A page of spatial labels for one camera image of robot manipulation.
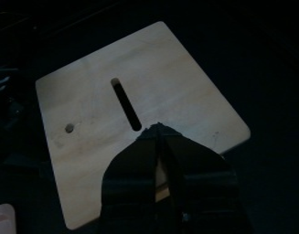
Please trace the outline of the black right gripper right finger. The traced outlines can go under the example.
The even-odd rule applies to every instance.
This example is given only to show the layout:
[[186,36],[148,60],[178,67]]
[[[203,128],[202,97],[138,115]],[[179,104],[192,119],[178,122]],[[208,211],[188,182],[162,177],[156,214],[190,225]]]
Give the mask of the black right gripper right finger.
[[156,132],[180,234],[253,234],[234,168],[171,127]]

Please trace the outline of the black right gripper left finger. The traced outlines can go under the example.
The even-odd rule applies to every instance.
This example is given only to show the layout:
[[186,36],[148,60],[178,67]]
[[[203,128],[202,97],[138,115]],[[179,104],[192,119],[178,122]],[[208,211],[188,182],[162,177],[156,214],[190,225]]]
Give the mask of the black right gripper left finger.
[[155,234],[155,127],[112,159],[103,176],[99,234]]

